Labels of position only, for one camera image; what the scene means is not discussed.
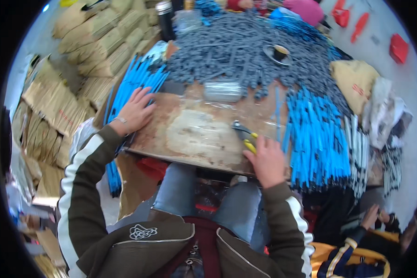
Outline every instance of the jacket sleeve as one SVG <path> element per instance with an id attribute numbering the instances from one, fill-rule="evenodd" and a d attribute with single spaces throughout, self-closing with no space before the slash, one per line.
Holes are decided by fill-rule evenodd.
<path id="1" fill-rule="evenodd" d="M 384 264 L 369 265 L 365 263 L 346 265 L 354 249 L 358 246 L 366 229 L 358 227 L 345 239 L 343 244 L 330 252 L 328 260 L 323 262 L 317 272 L 318 278 L 327 277 L 375 277 L 383 275 Z"/>
<path id="2" fill-rule="evenodd" d="M 238 6 L 240 0 L 227 0 L 227 9 L 232 9 L 234 11 L 243 11 L 242 8 Z"/>
<path id="3" fill-rule="evenodd" d="M 302 205 L 284 182 L 263 190 L 264 208 L 270 227 L 269 256 L 287 277 L 310 277 L 314 247 Z"/>
<path id="4" fill-rule="evenodd" d="M 106 125 L 88 139 L 65 169 L 65 177 L 60 182 L 64 195 L 58 203 L 61 218 L 57 233 L 69 269 L 93 243 L 107 235 L 95 185 L 121 143 L 122 138 Z"/>

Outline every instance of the thermos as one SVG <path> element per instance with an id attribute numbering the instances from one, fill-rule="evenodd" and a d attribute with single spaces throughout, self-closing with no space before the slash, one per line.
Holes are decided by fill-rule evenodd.
<path id="1" fill-rule="evenodd" d="M 155 6 L 161 27 L 161 35 L 164 41 L 175 40 L 175 33 L 172 27 L 173 6 L 171 2 L 159 2 Z"/>

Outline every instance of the jeans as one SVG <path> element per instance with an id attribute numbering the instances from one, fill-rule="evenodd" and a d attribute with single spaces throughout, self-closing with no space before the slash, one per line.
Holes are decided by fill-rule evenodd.
<path id="1" fill-rule="evenodd" d="M 196 167 L 172 163 L 157 193 L 154 208 L 180 216 L 196 215 Z M 212 221 L 231 230 L 250 247 L 262 253 L 269 241 L 267 218 L 261 191 L 251 182 L 239 182 L 228 189 Z"/>

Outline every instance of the zipper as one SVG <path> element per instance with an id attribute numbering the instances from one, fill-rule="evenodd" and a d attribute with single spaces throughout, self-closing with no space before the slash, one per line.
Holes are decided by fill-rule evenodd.
<path id="1" fill-rule="evenodd" d="M 219 231 L 221 230 L 221 228 L 218 228 L 216 230 L 216 235 L 219 237 L 220 240 L 222 240 L 222 242 L 224 244 L 227 245 L 227 247 L 232 250 L 233 253 L 235 253 L 236 255 L 238 255 L 238 257 L 240 257 L 241 259 L 243 259 L 246 263 L 248 263 L 250 266 L 252 266 L 253 268 L 255 268 L 256 270 L 258 270 L 259 272 L 261 272 L 262 274 L 266 275 L 268 278 L 270 278 L 270 275 L 268 275 L 266 272 L 260 270 L 259 268 L 257 268 L 256 266 L 254 266 L 253 264 L 251 264 L 248 260 L 246 260 L 243 256 L 241 256 L 241 254 L 239 254 L 238 252 L 236 252 L 236 250 L 234 250 L 232 247 L 230 247 L 230 245 L 227 244 L 227 242 L 225 242 L 225 240 L 222 239 L 222 237 L 219 235 Z"/>
<path id="2" fill-rule="evenodd" d="M 190 238 L 192 238 L 192 237 L 195 236 L 195 225 L 193 223 L 192 223 L 192 225 L 193 225 L 193 233 L 188 238 L 183 238 L 183 239 L 161 239 L 161 240 L 135 240 L 135 239 L 132 239 L 132 240 L 126 240 L 126 241 L 123 241 L 123 242 L 117 242 L 117 243 L 113 244 L 113 247 L 116 246 L 116 245 L 123 244 L 123 243 L 128 243 L 128 242 L 184 242 L 184 241 L 187 241 Z"/>

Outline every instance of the pliers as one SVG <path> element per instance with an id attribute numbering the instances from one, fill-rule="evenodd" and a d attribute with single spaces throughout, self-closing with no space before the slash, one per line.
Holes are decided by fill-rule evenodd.
<path id="1" fill-rule="evenodd" d="M 250 134 L 253 138 L 258 138 L 258 134 L 255 132 L 250 131 L 245 126 L 241 125 L 238 120 L 234 120 L 232 123 L 232 129 L 234 129 L 238 135 L 238 137 L 244 142 L 244 145 L 254 154 L 256 154 L 255 146 L 247 139 L 245 133 Z"/>

